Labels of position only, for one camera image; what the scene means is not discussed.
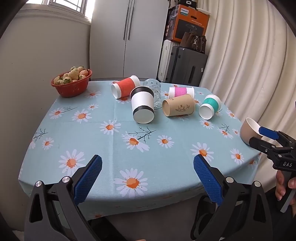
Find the person's right hand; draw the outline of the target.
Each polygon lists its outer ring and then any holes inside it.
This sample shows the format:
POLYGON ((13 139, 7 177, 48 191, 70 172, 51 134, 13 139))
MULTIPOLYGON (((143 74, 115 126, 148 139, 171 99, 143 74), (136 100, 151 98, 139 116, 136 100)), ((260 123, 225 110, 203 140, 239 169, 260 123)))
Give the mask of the person's right hand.
POLYGON ((278 170, 276 173, 276 190, 275 190, 275 195, 278 201, 280 201, 284 197, 287 186, 292 190, 295 189, 295 177, 291 178, 288 184, 285 184, 285 177, 282 171, 278 170))

